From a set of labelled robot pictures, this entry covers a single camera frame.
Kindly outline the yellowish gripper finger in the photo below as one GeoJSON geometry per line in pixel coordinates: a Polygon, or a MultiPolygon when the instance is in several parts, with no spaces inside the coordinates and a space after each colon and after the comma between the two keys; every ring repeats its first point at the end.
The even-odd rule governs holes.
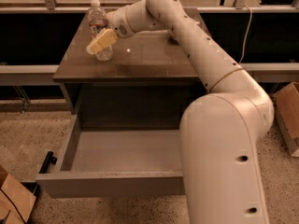
{"type": "Polygon", "coordinates": [[[87,46],[86,51],[94,55],[117,42],[118,36],[112,29],[103,29],[87,46]]]}

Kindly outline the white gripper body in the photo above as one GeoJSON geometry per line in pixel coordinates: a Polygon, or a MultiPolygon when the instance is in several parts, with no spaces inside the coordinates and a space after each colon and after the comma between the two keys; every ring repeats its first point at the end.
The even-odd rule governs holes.
{"type": "Polygon", "coordinates": [[[128,38],[135,35],[135,31],[130,27],[126,16],[126,8],[120,8],[107,13],[110,28],[120,38],[128,38]]]}

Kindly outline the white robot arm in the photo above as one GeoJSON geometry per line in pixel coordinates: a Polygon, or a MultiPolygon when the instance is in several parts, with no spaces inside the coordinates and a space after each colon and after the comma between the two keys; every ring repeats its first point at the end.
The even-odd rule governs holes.
{"type": "Polygon", "coordinates": [[[109,15],[88,45],[94,54],[136,33],[166,29],[186,53],[207,94],[181,118],[180,158],[191,224],[270,224],[256,145],[270,130],[273,103],[179,0],[141,0],[109,15]]]}

